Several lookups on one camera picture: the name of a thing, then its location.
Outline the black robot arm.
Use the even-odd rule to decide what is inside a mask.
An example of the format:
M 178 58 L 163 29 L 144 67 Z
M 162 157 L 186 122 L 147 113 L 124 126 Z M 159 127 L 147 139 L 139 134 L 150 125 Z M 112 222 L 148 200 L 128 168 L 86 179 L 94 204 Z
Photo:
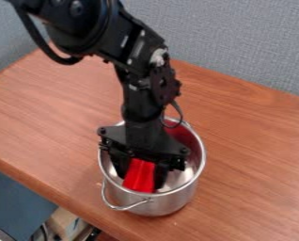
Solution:
M 190 149 L 170 136 L 164 109 L 182 95 L 163 37 L 119 0 L 6 0 L 46 55 L 63 65 L 86 56 L 112 63 L 124 124 L 98 129 L 123 184 L 154 192 L 183 170 Z

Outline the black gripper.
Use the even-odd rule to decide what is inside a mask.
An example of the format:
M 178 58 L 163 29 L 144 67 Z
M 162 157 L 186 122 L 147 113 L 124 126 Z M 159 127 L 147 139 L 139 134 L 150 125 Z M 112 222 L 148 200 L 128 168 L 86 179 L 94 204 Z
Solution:
M 172 170 L 184 171 L 190 146 L 180 141 L 184 122 L 158 119 L 146 123 L 122 122 L 96 130 L 99 148 L 111 156 L 120 178 L 126 177 L 131 160 L 142 159 L 155 164 L 155 188 L 164 186 Z

